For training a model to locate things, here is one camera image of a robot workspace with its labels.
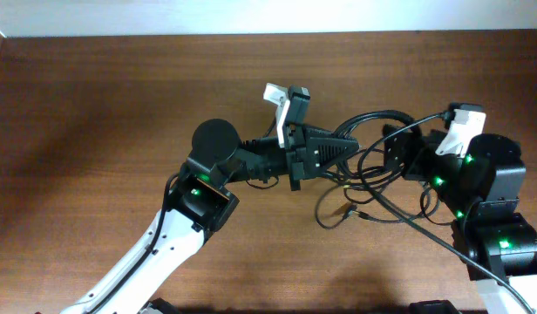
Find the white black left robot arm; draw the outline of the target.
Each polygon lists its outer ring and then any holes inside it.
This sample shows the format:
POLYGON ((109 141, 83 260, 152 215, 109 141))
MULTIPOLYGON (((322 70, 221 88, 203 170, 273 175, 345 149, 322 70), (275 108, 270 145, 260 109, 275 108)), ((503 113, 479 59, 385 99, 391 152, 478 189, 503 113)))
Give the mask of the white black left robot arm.
POLYGON ((319 127, 290 123, 287 139, 241 140, 224 119, 201 123, 192 150, 165 185, 160 210, 141 238, 66 313, 141 313, 151 297, 227 222, 238 198, 230 183, 286 176, 293 191, 359 148, 356 139, 319 127))

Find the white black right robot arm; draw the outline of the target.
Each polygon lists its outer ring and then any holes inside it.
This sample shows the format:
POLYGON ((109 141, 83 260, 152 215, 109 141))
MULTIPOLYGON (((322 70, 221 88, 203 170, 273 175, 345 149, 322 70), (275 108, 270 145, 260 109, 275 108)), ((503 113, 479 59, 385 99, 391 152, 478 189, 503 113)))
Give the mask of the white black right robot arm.
POLYGON ((505 136, 473 137, 466 155, 439 156, 444 132, 383 128, 385 165, 402 165, 408 181, 424 181, 451 210, 454 248, 472 260, 467 271, 490 313, 521 313, 519 293, 537 312, 537 232, 516 208, 526 166, 520 144, 505 136))

